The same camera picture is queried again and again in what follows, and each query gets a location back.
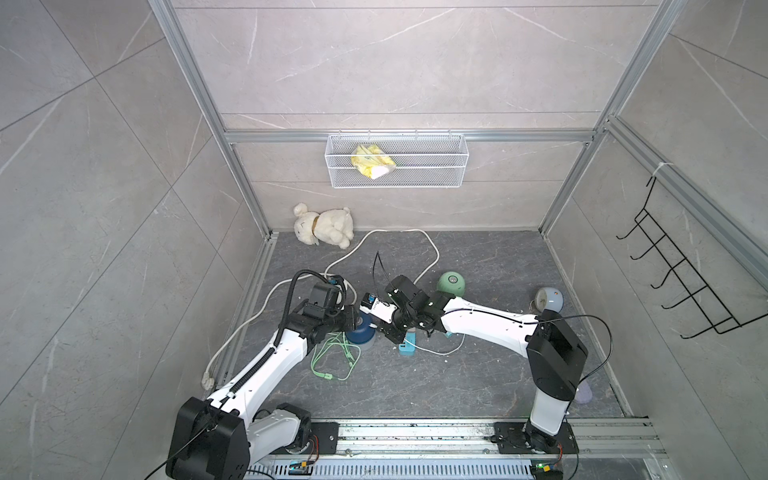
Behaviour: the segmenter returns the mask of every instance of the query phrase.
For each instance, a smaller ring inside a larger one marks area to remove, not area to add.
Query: green cable
[[[344,378],[334,377],[330,373],[323,373],[318,372],[315,370],[315,365],[319,362],[319,360],[325,355],[332,347],[334,346],[340,346],[341,350],[344,352],[344,356],[346,357],[346,361],[349,364],[349,371],[346,374]],[[350,351],[350,346],[353,346],[357,349],[357,357],[355,357]],[[323,346],[319,349],[315,349],[315,353],[312,354],[312,362],[310,362],[310,368],[312,370],[312,373],[320,377],[321,379],[326,380],[346,380],[349,378],[350,375],[352,375],[352,371],[355,369],[355,365],[357,365],[357,361],[360,360],[360,353],[362,350],[359,346],[355,345],[354,343],[351,343],[349,340],[346,339],[346,335],[344,332],[341,333],[332,333],[330,334],[329,338],[325,341]]]

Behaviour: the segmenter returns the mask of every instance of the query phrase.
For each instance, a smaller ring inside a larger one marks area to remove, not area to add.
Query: cable tie
[[[656,167],[656,170],[652,174],[650,174],[652,177],[656,177],[656,173],[661,169],[664,165],[674,165],[672,162],[659,162],[659,166]]]

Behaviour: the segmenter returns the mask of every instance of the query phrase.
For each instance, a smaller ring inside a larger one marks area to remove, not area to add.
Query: white stuffed animal
[[[319,245],[318,240],[322,240],[345,249],[354,237],[352,214],[347,207],[318,214],[310,212],[305,204],[298,204],[293,208],[293,214],[298,217],[293,224],[293,232],[301,243]]]

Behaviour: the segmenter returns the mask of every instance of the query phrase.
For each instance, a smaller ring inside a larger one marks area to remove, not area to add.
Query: yellow package
[[[397,168],[392,158],[384,154],[378,145],[370,145],[367,148],[364,145],[358,145],[351,160],[352,165],[371,180],[387,175]]]

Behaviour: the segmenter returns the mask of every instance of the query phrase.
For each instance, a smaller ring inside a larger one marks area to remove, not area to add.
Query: gray tile wall
[[[768,248],[768,2],[688,2],[621,113]]]
[[[144,0],[0,25],[0,477],[143,478],[261,239]]]
[[[229,129],[591,128],[657,2],[176,0]],[[470,144],[458,189],[331,188],[319,144],[241,144],[272,228],[538,227],[578,144]]]
[[[221,113],[264,127],[560,112],[591,127],[654,13],[641,3],[207,0],[177,14]]]
[[[766,3],[757,0],[688,2],[621,115],[768,245],[766,20]],[[608,141],[550,240],[584,308],[608,316],[619,383],[633,413],[654,420],[678,472],[685,478],[763,478],[768,320],[723,335],[680,337],[709,324],[690,300],[661,308],[686,293],[674,277],[650,288],[667,269],[654,252],[629,258],[650,246],[642,233],[616,238],[634,225],[648,177]],[[768,311],[768,293],[660,185],[648,210],[736,318],[745,322]],[[679,253],[665,243],[662,249],[675,262]],[[686,269],[680,274],[695,278]],[[714,319],[728,316],[711,295],[697,299]]]

